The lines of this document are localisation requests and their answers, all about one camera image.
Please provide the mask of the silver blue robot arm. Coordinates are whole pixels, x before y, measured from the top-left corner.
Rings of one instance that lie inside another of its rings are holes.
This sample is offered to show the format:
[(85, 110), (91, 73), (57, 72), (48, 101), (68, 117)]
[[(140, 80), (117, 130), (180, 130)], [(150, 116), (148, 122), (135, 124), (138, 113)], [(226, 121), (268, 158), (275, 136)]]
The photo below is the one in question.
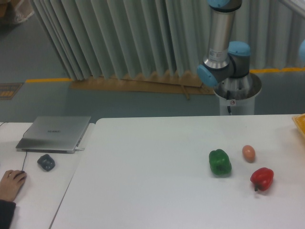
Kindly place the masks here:
[(249, 68), (303, 66), (305, 3), (302, 0), (210, 0), (209, 42), (201, 81), (214, 87)]

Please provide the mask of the dark sleeved forearm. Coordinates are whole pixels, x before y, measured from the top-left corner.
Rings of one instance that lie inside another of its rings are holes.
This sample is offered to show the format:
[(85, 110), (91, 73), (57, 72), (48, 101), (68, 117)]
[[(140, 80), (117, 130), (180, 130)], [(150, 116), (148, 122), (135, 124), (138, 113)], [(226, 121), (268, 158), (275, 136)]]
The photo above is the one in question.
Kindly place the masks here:
[(16, 203), (11, 201), (0, 201), (0, 228), (1, 229), (9, 229), (14, 212), (16, 208)]

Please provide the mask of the person's hand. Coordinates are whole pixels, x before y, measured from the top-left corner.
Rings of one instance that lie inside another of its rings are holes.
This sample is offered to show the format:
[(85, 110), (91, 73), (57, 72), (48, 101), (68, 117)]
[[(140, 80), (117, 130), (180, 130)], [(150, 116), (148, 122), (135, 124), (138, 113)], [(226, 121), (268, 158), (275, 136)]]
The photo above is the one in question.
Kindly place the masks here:
[(20, 189), (17, 189), (14, 177), (20, 170), (8, 170), (0, 181), (0, 199), (13, 202)]

